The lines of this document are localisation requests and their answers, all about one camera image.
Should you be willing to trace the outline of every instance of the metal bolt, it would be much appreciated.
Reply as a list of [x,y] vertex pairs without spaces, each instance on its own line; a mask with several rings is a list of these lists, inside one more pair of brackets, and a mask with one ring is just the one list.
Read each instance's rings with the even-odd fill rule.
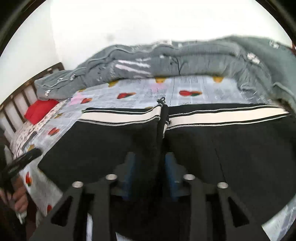
[[83,187],[83,182],[73,182],[72,187],[81,188],[81,187]]
[[228,184],[225,182],[218,183],[217,186],[218,188],[221,188],[221,189],[228,188]]
[[116,180],[117,179],[117,175],[116,174],[108,174],[106,176],[107,180]]
[[194,179],[195,179],[195,176],[192,175],[192,174],[185,174],[185,175],[183,176],[183,178],[184,178],[185,180],[194,180]]

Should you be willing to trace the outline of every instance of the black fabric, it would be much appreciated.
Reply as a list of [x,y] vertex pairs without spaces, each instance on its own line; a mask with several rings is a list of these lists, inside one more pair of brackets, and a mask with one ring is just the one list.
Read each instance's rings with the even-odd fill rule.
[[[179,106],[170,108],[170,115],[220,108],[233,105]],[[189,173],[206,183],[227,182],[260,223],[296,193],[292,116],[246,125],[175,128],[166,131],[165,141]]]
[[[162,112],[167,112],[166,105],[162,107]],[[137,156],[137,175],[133,189],[140,187],[139,195],[144,195],[154,185],[158,170],[158,147],[163,139],[164,126],[164,121],[158,120],[123,126],[77,121],[46,153],[38,167],[65,191],[74,181],[91,183],[112,173],[117,165],[124,162],[128,152],[134,152]]]
[[[141,198],[123,201],[112,196],[110,199],[112,232],[133,240],[189,238],[190,198],[173,202],[169,197],[164,168],[166,152],[173,152],[180,165],[205,183],[227,182],[256,221],[265,223],[296,193],[296,125],[292,116],[253,124],[178,127],[168,129],[163,139],[169,115],[254,106],[259,107],[204,104],[168,108],[164,105],[160,120],[123,126],[78,121],[38,166],[64,191],[74,181],[90,183],[112,173],[124,162],[127,152],[135,152],[137,175],[133,190]],[[217,221],[219,201],[207,200],[207,205],[210,240],[223,240],[221,225],[212,224],[214,220],[216,223],[223,220],[220,217]]]

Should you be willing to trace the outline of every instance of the red cloth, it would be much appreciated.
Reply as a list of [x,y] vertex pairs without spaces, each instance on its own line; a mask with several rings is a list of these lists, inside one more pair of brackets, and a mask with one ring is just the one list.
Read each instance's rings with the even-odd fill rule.
[[37,100],[34,104],[32,104],[26,114],[25,118],[30,121],[33,125],[37,124],[41,121],[44,116],[59,102],[53,99],[50,100]]

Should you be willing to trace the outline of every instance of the folded blanket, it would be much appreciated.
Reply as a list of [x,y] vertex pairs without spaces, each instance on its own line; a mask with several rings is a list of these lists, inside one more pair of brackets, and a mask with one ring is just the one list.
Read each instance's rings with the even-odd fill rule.
[[296,109],[295,56],[269,39],[227,37],[207,42],[113,45],[80,64],[35,81],[39,99],[63,100],[77,90],[128,78],[208,74],[231,77],[262,101],[283,98]]

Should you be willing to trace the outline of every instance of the patterned bed sheet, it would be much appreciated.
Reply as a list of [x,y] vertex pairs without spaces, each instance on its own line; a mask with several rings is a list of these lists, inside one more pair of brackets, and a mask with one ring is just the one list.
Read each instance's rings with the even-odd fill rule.
[[[41,148],[45,154],[71,128],[86,108],[151,108],[157,105],[157,100],[162,97],[168,106],[208,103],[274,104],[260,99],[251,90],[240,91],[237,82],[230,78],[178,76],[114,81],[77,91],[72,98],[52,109],[38,126],[33,127],[26,123],[12,144],[14,157],[34,147]],[[42,156],[32,161],[20,175],[38,209],[46,216],[59,201],[62,192],[37,168],[41,159]],[[262,225],[271,241],[280,240],[287,232],[296,217],[294,209],[296,210],[296,197]]]

